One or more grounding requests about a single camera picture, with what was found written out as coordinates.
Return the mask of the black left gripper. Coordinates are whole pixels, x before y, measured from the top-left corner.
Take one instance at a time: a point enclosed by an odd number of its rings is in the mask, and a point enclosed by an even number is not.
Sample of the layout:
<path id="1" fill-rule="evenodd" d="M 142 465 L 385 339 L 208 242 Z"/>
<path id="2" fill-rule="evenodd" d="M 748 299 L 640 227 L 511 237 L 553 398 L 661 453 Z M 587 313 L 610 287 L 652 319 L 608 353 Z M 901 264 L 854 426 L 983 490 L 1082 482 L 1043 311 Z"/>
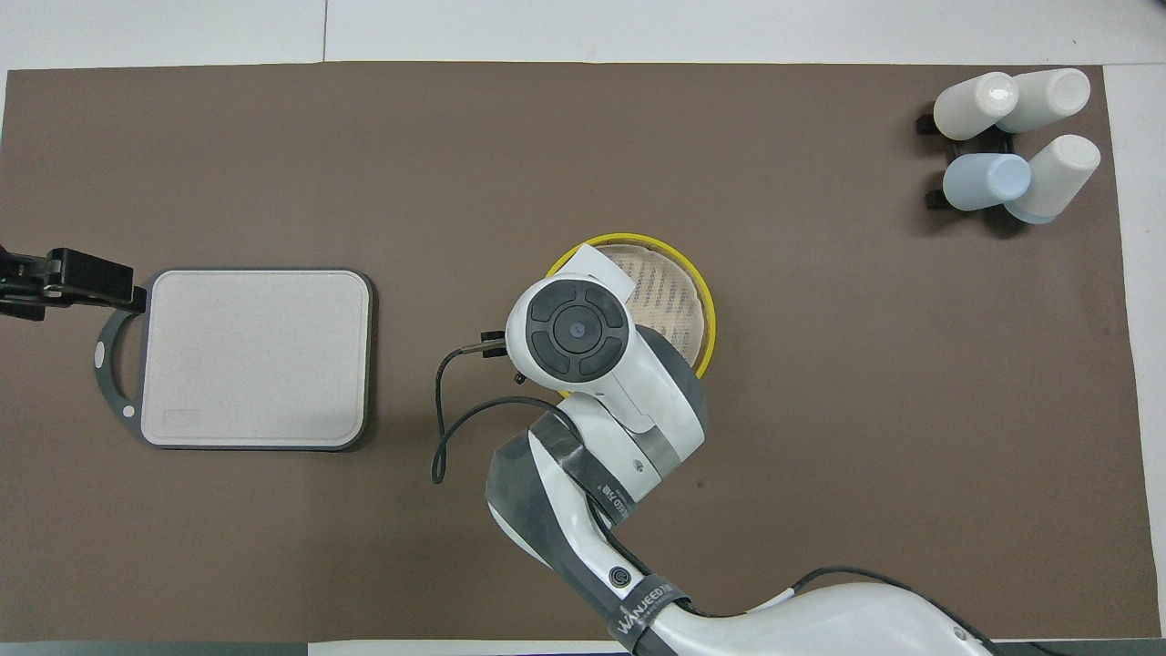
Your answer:
<path id="1" fill-rule="evenodd" d="M 45 320 L 45 278 L 50 298 L 62 302 L 129 306 L 143 313 L 146 288 L 134 285 L 134 270 L 82 251 L 57 248 L 45 256 L 24 256 L 1 245 L 1 313 L 20 320 Z"/>

